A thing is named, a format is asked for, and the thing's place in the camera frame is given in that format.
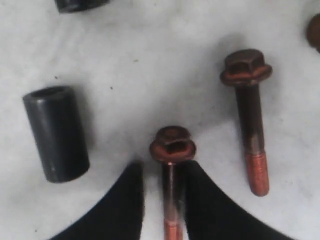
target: hex head bolt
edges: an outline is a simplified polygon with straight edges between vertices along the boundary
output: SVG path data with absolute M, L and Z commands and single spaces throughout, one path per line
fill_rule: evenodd
M 235 87 L 248 180 L 259 197 L 268 194 L 269 177 L 258 83 L 271 74 L 263 53 L 246 49 L 227 56 L 220 75 L 223 84 Z
M 320 14 L 311 18 L 306 28 L 306 39 L 320 53 Z
M 149 150 L 162 164 L 164 239 L 182 240 L 180 200 L 183 180 L 177 165 L 194 158 L 196 145 L 190 140 L 187 129 L 168 126 L 158 131 Z

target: black plastic part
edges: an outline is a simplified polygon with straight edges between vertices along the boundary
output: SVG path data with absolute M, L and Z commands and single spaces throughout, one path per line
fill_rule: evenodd
M 95 207 L 51 240 L 139 240 L 143 216 L 143 168 L 134 162 Z
M 190 240 L 292 240 L 234 203 L 197 162 L 184 167 L 185 220 Z
M 75 13 L 106 4 L 109 0 L 55 0 L 59 13 Z
M 89 169 L 89 158 L 74 91 L 54 86 L 23 97 L 46 179 L 64 183 Z

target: dark brown object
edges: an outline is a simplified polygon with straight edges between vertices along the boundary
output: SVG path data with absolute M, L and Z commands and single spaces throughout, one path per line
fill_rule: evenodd
M 306 29 L 306 39 L 320 53 L 320 14 L 311 18 Z
M 190 140 L 187 129 L 168 126 L 158 131 L 150 145 L 150 153 L 162 163 L 164 239 L 182 240 L 179 202 L 183 181 L 177 164 L 192 160 L 196 154 L 196 145 Z
M 250 187 L 262 197 L 269 192 L 269 177 L 258 83 L 272 74 L 272 67 L 262 52 L 246 49 L 227 56 L 225 68 L 220 79 L 235 87 Z

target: white surface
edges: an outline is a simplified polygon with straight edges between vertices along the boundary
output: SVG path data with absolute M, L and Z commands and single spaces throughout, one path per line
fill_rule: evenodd
M 320 55 L 304 39 L 317 12 L 316 0 L 114 0 L 58 15 L 53 0 L 0 0 L 0 239 L 62 231 L 139 155 L 148 164 L 141 240 L 162 240 L 148 145 L 171 124 L 190 129 L 196 159 L 244 209 L 295 239 L 318 239 Z M 261 84 L 264 198 L 248 187 L 234 92 L 219 81 L 225 56 L 243 48 L 274 68 Z M 44 179 L 21 100 L 57 84 L 75 85 L 91 159 L 87 174 L 62 185 Z

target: bolt thread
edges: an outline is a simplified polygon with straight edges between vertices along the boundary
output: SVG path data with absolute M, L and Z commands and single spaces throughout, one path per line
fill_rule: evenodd
M 263 197 L 269 192 L 269 176 L 266 153 L 245 154 L 247 174 L 251 191 Z
M 183 240 L 183 233 L 179 223 L 164 220 L 164 240 Z

